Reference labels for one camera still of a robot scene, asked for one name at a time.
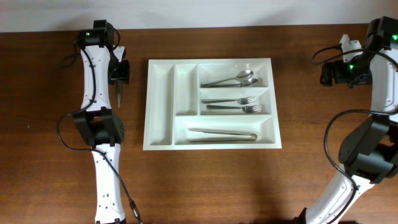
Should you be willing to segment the small steel teaspoon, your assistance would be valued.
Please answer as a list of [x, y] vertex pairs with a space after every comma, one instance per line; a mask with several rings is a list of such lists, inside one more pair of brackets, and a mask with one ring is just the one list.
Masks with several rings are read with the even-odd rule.
[[120, 108], [122, 102], [122, 95], [123, 95], [123, 84], [121, 82], [117, 82], [116, 90], [117, 90], [117, 104], [118, 108]]

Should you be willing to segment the steel fork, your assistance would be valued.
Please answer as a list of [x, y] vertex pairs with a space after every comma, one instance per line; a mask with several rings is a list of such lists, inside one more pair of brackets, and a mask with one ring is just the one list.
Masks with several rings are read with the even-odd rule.
[[240, 110], [243, 113], [257, 113], [262, 111], [262, 105], [256, 106], [218, 106], [218, 105], [207, 105], [208, 110]]
[[201, 102], [203, 104], [212, 104], [212, 103], [230, 103], [235, 102], [239, 105], [248, 105], [251, 103], [255, 103], [257, 101], [256, 97], [244, 97], [244, 98], [237, 98], [237, 99], [202, 99]]

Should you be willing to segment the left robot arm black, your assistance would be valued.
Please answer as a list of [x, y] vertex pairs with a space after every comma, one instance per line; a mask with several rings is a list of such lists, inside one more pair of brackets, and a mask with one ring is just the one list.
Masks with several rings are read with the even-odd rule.
[[119, 37], [106, 20], [97, 20], [93, 28], [81, 30], [78, 46], [84, 65], [84, 97], [81, 111], [73, 122], [95, 163], [97, 208], [95, 223], [125, 223], [121, 201], [119, 155], [124, 141], [124, 125], [112, 110], [109, 86], [121, 90], [129, 83], [130, 64], [126, 49], [114, 45]]

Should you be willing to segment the steel spoon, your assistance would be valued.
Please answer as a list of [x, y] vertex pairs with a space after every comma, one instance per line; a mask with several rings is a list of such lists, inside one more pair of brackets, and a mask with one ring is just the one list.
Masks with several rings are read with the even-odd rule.
[[215, 84], [219, 84], [222, 82], [227, 82], [230, 80], [235, 80], [238, 82], [243, 82], [248, 80], [249, 78], [251, 78], [254, 75], [254, 72], [252, 70], [243, 70], [241, 72], [239, 72], [235, 77], [233, 78], [227, 78], [227, 79], [223, 79], [223, 80], [218, 80], [218, 81], [213, 81], [213, 82], [201, 82], [200, 83], [200, 87], [201, 88], [206, 88], [209, 86], [213, 86]]
[[236, 84], [227, 84], [227, 85], [212, 85], [210, 88], [229, 88], [229, 87], [253, 87], [258, 86], [259, 80], [257, 78], [249, 78], [245, 81], [236, 83]]

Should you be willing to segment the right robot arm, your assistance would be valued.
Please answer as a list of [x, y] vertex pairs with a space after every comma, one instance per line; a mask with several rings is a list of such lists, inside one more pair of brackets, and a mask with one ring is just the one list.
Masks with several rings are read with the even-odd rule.
[[[372, 20], [363, 44], [344, 35], [335, 46], [340, 54], [323, 61], [320, 83], [371, 85], [371, 108], [346, 110], [328, 123], [323, 147], [336, 174], [322, 196], [304, 208], [294, 223], [341, 223], [343, 215], [367, 190], [397, 175], [397, 19]], [[328, 149], [333, 123], [344, 115], [368, 117], [344, 138], [335, 162]]]

